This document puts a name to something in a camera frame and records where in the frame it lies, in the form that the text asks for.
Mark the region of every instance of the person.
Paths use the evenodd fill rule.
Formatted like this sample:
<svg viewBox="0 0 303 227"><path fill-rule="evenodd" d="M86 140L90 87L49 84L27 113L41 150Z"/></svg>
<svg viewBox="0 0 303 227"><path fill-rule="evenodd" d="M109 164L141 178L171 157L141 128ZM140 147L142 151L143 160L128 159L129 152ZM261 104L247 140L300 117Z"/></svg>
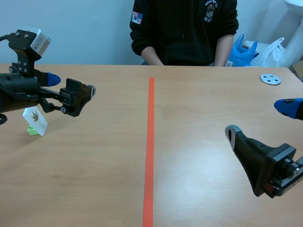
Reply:
<svg viewBox="0 0 303 227"><path fill-rule="evenodd" d="M237 0L135 0L132 49L149 65L225 66Z"/></svg>

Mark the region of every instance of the black cable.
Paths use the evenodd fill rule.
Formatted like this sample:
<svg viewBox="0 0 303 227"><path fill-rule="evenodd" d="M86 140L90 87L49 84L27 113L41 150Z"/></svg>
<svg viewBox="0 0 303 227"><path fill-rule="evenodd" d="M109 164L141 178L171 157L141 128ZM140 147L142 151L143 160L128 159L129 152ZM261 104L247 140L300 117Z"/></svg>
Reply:
<svg viewBox="0 0 303 227"><path fill-rule="evenodd" d="M0 36L0 42L8 39L9 35Z"/></svg>
<svg viewBox="0 0 303 227"><path fill-rule="evenodd" d="M7 120L8 118L4 114L0 113L0 125L4 124Z"/></svg>
<svg viewBox="0 0 303 227"><path fill-rule="evenodd" d="M8 90L5 86L3 86L2 84L0 84L0 90L3 91L4 93L8 94L9 96L20 100L20 101L33 101L33 100L38 100L39 96L34 95L34 96L30 96L30 95L19 95L16 94L15 92L12 92L10 90Z"/></svg>

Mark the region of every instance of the red tape line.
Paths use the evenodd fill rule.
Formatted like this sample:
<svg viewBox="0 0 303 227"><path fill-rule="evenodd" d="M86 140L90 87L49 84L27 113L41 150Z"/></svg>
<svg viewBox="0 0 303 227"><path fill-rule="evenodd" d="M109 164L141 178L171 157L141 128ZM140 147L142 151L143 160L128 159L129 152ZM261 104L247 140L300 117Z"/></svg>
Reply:
<svg viewBox="0 0 303 227"><path fill-rule="evenodd" d="M155 147L155 78L150 77L148 89L147 142L142 227L153 227L153 174Z"/></svg>

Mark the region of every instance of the hoodie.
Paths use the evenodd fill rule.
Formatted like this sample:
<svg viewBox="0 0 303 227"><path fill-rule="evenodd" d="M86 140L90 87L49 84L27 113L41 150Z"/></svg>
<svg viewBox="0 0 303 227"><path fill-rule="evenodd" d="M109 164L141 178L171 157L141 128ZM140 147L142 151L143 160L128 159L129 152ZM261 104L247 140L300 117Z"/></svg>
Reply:
<svg viewBox="0 0 303 227"><path fill-rule="evenodd" d="M237 0L135 0L130 22L137 55L152 46L164 65L214 62L217 41L239 27Z"/></svg>

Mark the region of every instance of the small card with leaf print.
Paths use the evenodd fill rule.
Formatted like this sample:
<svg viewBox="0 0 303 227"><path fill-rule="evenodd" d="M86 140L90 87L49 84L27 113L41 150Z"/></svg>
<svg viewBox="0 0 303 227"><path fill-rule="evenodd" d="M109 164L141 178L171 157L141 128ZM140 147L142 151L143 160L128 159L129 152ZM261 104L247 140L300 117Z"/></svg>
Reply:
<svg viewBox="0 0 303 227"><path fill-rule="evenodd" d="M41 136L44 136L47 122L37 107L26 108L23 117Z"/></svg>

